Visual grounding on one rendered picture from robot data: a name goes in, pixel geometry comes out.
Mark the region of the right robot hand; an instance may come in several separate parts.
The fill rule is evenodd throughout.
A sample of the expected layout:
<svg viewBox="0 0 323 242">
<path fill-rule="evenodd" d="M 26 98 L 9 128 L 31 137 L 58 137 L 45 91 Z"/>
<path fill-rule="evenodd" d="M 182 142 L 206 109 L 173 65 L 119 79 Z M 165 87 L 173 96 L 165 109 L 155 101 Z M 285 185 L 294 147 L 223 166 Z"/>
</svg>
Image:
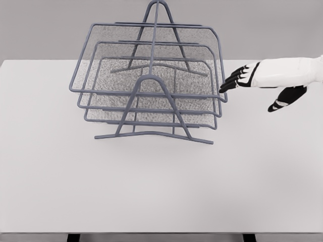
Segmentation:
<svg viewBox="0 0 323 242">
<path fill-rule="evenodd" d="M 309 58 L 264 59 L 234 70 L 220 86 L 219 92 L 225 93 L 238 87 L 283 87 L 284 89 L 267 109 L 268 112 L 274 112 L 302 97 L 307 91 L 307 86 L 313 81 Z"/>
</svg>

